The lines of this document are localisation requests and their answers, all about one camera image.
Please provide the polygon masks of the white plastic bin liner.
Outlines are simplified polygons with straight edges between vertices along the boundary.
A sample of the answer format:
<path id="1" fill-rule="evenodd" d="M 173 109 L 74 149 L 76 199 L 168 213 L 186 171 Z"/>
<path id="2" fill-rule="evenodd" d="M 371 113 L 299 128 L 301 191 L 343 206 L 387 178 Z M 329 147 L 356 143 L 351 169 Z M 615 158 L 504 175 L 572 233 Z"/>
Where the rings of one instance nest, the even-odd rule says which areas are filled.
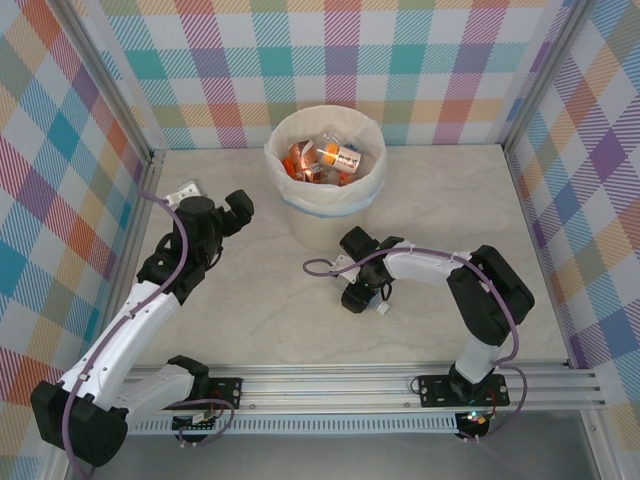
<path id="1" fill-rule="evenodd" d="M 371 160 L 365 174 L 346 186 L 313 184 L 292 179 L 282 160 L 289 147 L 301 140 L 317 140 L 337 133 Z M 378 123 L 365 114 L 338 105 L 298 110 L 272 131 L 264 144 L 266 169 L 283 201 L 319 218 L 346 217 L 368 208 L 382 189 L 387 174 L 387 148 Z"/>

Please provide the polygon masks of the beige waste bin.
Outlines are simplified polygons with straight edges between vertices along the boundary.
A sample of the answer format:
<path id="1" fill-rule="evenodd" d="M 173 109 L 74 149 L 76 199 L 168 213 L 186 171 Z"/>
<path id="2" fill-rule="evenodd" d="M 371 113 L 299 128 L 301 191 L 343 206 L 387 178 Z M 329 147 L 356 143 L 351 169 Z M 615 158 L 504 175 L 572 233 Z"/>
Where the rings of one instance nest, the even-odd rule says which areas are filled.
<path id="1" fill-rule="evenodd" d="M 320 138 L 312 141 L 316 148 L 317 160 L 319 163 L 319 172 L 316 173 L 313 177 L 307 175 L 302 180 L 294 180 L 309 182 L 313 184 L 329 185 L 327 183 L 327 176 L 331 172 L 339 171 L 323 164 L 319 159 L 318 150 L 326 146 L 327 144 L 322 144 Z M 356 180 L 360 176 L 365 174 L 365 165 L 371 160 L 365 154 L 360 154 L 362 155 L 361 164 L 357 172 L 352 174 L 356 177 Z M 346 217 L 319 218 L 301 212 L 285 202 L 284 204 L 287 221 L 294 236 L 305 246 L 317 251 L 330 251 L 334 249 L 335 247 L 337 247 L 339 240 L 351 228 L 364 225 L 367 220 L 369 207 L 372 205 L 371 204 L 368 208 Z"/>

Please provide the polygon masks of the aluminium left side rail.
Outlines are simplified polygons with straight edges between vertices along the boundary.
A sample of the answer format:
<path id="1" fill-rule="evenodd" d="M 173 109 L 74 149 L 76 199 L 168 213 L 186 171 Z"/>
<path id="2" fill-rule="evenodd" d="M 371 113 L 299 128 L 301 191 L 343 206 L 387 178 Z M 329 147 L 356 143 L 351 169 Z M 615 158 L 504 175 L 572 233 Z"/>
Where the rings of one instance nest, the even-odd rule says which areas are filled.
<path id="1" fill-rule="evenodd" d="M 137 263 L 143 245 L 146 228 L 151 215 L 153 203 L 139 196 L 141 190 L 155 194 L 162 174 L 163 164 L 168 151 L 157 149 L 151 153 L 150 159 L 142 170 L 140 181 L 135 193 L 137 194 L 122 245 L 122 251 L 118 257 L 110 284 L 109 296 L 101 314 L 92 340 L 97 342 L 102 332 L 106 329 L 114 316 L 118 313 L 126 300 L 131 285 L 134 282 Z"/>

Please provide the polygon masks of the aluminium rail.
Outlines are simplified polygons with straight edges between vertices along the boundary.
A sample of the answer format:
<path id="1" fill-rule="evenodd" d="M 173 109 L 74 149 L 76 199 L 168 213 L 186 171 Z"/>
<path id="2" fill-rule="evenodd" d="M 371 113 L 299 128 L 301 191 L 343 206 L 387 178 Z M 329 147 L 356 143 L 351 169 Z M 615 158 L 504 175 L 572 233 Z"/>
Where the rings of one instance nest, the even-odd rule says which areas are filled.
<path id="1" fill-rule="evenodd" d="M 157 149 L 151 153 L 150 159 L 142 170 L 140 181 L 135 193 L 137 194 L 122 245 L 122 251 L 118 257 L 110 284 L 109 296 L 101 314 L 92 340 L 97 342 L 102 332 L 106 329 L 114 316 L 118 313 L 126 300 L 131 285 L 134 282 L 137 263 L 143 245 L 146 228 L 151 215 L 153 203 L 139 196 L 141 190 L 155 194 L 162 174 L 163 164 L 168 151 Z"/>
<path id="2" fill-rule="evenodd" d="M 417 378 L 449 373 L 446 364 L 329 364 L 329 365 L 227 365 L 211 366 L 212 378 L 242 380 L 242 413 L 382 413 L 420 408 L 462 411 L 478 407 L 423 407 Z M 572 369 L 562 362 L 525 363 L 497 371 L 498 409 L 510 412 L 518 405 L 527 410 L 600 409 L 603 391 L 590 370 Z M 186 374 L 164 366 L 95 366 L 90 371 L 78 363 L 61 379 L 65 389 L 78 384 L 79 397 L 88 397 L 108 410 L 133 404 L 154 414 L 181 401 L 189 387 Z"/>

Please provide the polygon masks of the aluminium front rail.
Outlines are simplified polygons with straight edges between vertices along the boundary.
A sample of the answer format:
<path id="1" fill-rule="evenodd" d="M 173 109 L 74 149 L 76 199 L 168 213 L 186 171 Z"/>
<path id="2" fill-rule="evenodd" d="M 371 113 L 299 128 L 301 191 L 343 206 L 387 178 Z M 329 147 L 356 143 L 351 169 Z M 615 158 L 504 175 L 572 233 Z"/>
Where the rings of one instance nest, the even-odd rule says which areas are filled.
<path id="1" fill-rule="evenodd" d="M 211 366 L 212 378 L 242 380 L 242 413 L 382 413 L 420 408 L 462 411 L 478 407 L 423 407 L 417 378 L 449 373 L 446 364 L 329 364 L 329 365 L 227 365 Z M 562 362 L 525 363 L 497 371 L 498 409 L 510 412 L 518 405 L 527 410 L 600 409 L 603 391 L 590 370 L 572 369 Z M 88 397 L 108 410 L 133 404 L 154 414 L 181 401 L 189 387 L 186 374 L 164 366 L 95 366 L 90 371 L 78 363 L 61 379 L 65 389 L 78 384 L 79 397 Z"/>

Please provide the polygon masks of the aluminium left corner post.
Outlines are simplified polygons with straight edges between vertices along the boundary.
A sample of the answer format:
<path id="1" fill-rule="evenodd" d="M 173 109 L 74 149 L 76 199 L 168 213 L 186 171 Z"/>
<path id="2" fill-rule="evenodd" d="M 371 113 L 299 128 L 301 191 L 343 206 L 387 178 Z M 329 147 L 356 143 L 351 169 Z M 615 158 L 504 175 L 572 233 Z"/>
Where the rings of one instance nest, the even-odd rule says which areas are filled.
<path id="1" fill-rule="evenodd" d="M 99 0 L 83 0 L 102 48 L 72 0 L 47 0 L 116 119 L 146 163 L 161 167 L 167 142 Z"/>

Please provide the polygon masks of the aluminium corner post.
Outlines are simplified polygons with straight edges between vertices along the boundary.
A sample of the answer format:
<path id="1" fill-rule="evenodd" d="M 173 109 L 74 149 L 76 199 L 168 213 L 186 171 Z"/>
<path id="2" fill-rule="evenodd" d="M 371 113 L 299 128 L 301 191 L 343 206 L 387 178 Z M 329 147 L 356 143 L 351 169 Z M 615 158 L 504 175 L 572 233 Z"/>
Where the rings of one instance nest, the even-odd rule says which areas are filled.
<path id="1" fill-rule="evenodd" d="M 83 0 L 102 48 L 72 0 L 47 0 L 116 119 L 146 163 L 161 167 L 167 142 L 99 0 Z"/>
<path id="2" fill-rule="evenodd" d="M 519 93 L 512 105 L 500 144 L 506 158 L 515 151 L 532 121 L 536 109 L 555 80 L 560 68 L 598 0 L 561 0 L 558 11 L 546 29 L 546 36 L 532 61 Z"/>

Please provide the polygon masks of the aluminium right corner post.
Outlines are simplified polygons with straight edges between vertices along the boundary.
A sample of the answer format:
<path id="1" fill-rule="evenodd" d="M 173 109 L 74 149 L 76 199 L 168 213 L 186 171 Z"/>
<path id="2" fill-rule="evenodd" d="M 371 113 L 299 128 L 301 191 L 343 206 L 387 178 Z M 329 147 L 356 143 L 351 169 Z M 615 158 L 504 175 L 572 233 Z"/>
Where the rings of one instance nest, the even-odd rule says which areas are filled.
<path id="1" fill-rule="evenodd" d="M 546 36 L 532 61 L 519 93 L 512 105 L 500 144 L 506 158 L 515 151 L 532 121 L 536 109 L 555 80 L 560 68 L 598 0 L 561 0 L 558 11 L 546 29 Z"/>

